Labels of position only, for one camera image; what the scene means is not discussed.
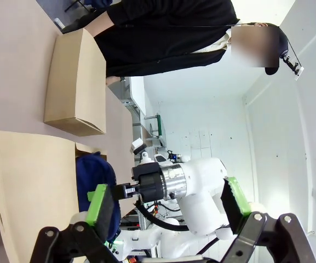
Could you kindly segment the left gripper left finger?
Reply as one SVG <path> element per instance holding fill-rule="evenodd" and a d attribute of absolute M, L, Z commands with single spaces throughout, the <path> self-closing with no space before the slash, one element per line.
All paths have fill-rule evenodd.
<path fill-rule="evenodd" d="M 74 262 L 86 257 L 89 262 L 118 262 L 105 246 L 114 211 L 113 186 L 97 186 L 85 219 L 60 231 L 47 226 L 40 230 L 31 262 Z"/>

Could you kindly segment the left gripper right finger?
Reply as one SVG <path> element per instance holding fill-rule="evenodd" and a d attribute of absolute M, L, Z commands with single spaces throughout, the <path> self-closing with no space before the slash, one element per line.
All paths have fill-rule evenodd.
<path fill-rule="evenodd" d="M 237 237 L 221 262 L 249 262 L 255 247 L 267 248 L 274 262 L 316 262 L 297 216 L 277 219 L 267 213 L 251 211 L 236 178 L 224 178 L 221 200 L 229 226 Z"/>

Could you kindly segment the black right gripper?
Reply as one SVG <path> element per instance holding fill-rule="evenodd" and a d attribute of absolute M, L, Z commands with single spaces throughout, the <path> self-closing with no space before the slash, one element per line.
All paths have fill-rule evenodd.
<path fill-rule="evenodd" d="M 132 195 L 140 195 L 144 203 L 163 199 L 163 180 L 159 172 L 141 175 L 133 174 L 132 179 L 137 181 L 137 184 L 133 186 L 133 193 L 130 192 L 131 184 L 113 186 L 113 199 L 115 201 L 131 198 Z"/>

